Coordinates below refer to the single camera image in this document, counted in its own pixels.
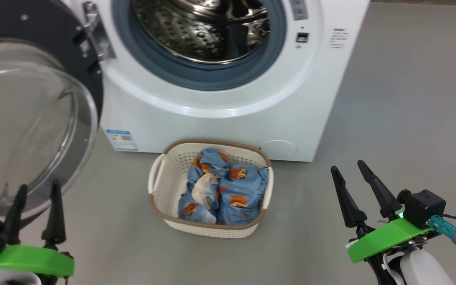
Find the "black round glass washer door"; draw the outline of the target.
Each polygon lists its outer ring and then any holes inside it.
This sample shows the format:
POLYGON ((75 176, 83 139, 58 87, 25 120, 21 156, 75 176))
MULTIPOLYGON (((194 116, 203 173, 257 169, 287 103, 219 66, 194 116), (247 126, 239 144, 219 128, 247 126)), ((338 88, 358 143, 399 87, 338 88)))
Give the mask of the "black round glass washer door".
POLYGON ((0 220, 21 185, 22 220, 65 193, 100 128, 103 69, 81 20, 62 0, 0 0, 0 220))

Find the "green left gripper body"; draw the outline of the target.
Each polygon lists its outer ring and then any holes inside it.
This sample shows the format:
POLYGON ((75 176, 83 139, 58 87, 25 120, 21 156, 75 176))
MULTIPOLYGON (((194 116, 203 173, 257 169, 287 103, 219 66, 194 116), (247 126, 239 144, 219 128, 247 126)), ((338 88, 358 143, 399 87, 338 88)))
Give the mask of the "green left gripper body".
POLYGON ((74 258, 30 245, 7 245, 0 253, 0 285, 55 285, 74 276, 74 258))

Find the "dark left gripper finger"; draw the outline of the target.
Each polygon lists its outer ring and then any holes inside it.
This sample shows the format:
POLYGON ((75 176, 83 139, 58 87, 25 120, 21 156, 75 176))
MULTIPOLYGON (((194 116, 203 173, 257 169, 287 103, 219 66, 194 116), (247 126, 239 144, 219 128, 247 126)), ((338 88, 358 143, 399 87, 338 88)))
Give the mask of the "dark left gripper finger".
POLYGON ((6 245, 18 245, 20 243, 19 232, 21 214, 27 203, 27 192, 27 184, 22 184, 19 187, 11 208, 6 215, 3 229, 3 237, 6 245))
POLYGON ((61 183, 52 180, 52 188, 49 199, 49 216, 47 226, 42 233, 45 246, 56 246, 66 241, 65 214, 62 202, 61 183))

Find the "round white filter cover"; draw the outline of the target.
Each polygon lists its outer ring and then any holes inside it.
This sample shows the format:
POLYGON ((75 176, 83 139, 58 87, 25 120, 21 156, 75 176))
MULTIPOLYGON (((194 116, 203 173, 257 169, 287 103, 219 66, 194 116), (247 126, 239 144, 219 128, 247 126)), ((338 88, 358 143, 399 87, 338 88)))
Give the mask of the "round white filter cover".
POLYGON ((263 142, 259 149, 272 160, 292 160, 297 147, 289 141, 270 140, 263 142))

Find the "metal door hinge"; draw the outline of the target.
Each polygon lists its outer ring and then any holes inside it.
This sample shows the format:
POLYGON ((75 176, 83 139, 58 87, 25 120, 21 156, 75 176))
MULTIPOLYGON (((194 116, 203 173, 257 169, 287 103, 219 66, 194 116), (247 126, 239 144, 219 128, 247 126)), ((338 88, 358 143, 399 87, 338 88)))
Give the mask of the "metal door hinge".
POLYGON ((87 0, 83 2, 82 7, 85 18, 84 29, 93 43, 98 60, 103 61, 116 58, 96 3, 92 0, 87 0))

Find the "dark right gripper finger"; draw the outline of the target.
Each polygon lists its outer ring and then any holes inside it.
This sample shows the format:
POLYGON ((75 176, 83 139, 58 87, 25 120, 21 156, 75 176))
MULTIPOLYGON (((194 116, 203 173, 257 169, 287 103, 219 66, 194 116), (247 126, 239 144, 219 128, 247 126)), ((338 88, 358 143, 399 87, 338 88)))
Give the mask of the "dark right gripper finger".
POLYGON ((340 205, 344 225, 347 228, 355 228, 365 225, 367 216, 360 210, 346 187, 346 181, 336 166, 331 167, 331 175, 340 205))
POLYGON ((399 216, 396 212, 402 209, 402 205, 398 202, 396 197, 363 160, 358 160, 357 166, 365 182, 369 184, 376 200, 378 201, 382 218, 386 218, 388 220, 398 219, 399 216))

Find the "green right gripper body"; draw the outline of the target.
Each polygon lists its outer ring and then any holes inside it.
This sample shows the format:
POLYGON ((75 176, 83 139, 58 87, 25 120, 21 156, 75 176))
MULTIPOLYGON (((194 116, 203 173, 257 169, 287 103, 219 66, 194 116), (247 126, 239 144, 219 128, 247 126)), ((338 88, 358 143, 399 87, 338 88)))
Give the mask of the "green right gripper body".
POLYGON ((407 285, 400 267, 391 266, 388 258, 415 250, 426 243, 433 229, 419 229, 404 218, 398 218, 374 229, 365 222, 357 222, 356 239, 350 240, 347 253, 353 264, 365 262, 371 267, 378 285, 407 285))

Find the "small printed text sticker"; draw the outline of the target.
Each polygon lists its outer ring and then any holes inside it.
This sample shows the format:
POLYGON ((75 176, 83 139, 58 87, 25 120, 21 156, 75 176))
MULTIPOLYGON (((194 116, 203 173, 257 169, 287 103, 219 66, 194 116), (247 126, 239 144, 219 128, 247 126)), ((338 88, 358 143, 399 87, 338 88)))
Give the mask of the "small printed text sticker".
POLYGON ((334 28, 328 40, 329 47, 333 49, 342 49, 345 47, 349 33, 344 28, 334 28))

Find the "blue bear print garment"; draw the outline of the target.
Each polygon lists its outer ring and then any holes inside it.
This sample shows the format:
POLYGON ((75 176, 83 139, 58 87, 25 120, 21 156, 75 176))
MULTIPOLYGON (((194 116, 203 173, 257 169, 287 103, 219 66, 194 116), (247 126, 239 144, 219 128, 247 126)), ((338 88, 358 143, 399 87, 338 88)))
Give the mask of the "blue bear print garment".
POLYGON ((217 222, 219 225, 242 226, 260 214, 268 185, 268 168, 251 164, 233 165, 219 180, 217 222))

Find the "blue garment with white lining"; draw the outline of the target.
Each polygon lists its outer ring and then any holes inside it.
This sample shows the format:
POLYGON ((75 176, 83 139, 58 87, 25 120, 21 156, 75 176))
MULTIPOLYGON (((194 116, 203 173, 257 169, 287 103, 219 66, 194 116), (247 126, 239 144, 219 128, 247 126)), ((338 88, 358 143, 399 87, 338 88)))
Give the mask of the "blue garment with white lining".
POLYGON ((217 148, 201 150, 186 176, 186 190, 179 200, 179 218, 190 222, 217 224, 219 183, 226 177, 228 170, 228 157, 217 148))

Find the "cream laundry basket brown rim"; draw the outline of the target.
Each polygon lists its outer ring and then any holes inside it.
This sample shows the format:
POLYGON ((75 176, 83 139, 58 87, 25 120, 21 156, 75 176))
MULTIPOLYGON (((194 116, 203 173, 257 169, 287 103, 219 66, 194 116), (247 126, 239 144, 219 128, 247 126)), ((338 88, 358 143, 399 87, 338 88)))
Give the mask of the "cream laundry basket brown rim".
POLYGON ((186 139, 176 141, 154 161, 150 170, 147 189, 152 209, 170 227, 190 234, 210 238, 241 239, 257 229, 266 214, 273 195, 274 170, 268 157, 251 146, 228 141, 186 139), (259 216, 250 224, 228 226, 190 222, 179 218, 179 200, 185 193, 187 174, 193 160, 204 148, 217 148, 228 157, 229 170, 235 164, 251 164, 268 168, 268 185, 261 203, 259 216))

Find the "white front-load washing machine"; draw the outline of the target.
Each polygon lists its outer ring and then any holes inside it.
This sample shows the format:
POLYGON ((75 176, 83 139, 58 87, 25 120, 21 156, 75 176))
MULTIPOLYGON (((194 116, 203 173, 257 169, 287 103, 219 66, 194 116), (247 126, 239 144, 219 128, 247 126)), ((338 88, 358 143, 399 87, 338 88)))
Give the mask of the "white front-load washing machine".
MULTIPOLYGON (((83 2, 62 0, 85 25, 83 2)), ((110 5, 96 3, 116 58, 100 62, 101 127, 129 131, 138 152, 162 153, 175 141, 212 139, 259 149, 270 140, 297 147, 291 161, 311 162, 331 114, 371 0, 282 0, 284 46, 274 64, 237 88, 202 91, 172 85, 137 67, 118 37, 110 5), (344 48, 329 47, 334 28, 344 48)))

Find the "blue energy label sticker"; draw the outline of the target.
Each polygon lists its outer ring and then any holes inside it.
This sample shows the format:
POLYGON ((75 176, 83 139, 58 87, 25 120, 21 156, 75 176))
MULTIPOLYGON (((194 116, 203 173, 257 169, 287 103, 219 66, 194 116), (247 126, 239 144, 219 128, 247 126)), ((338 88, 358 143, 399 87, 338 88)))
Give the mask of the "blue energy label sticker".
POLYGON ((129 131, 106 129, 105 133, 116 151, 138 152, 138 146, 129 131))

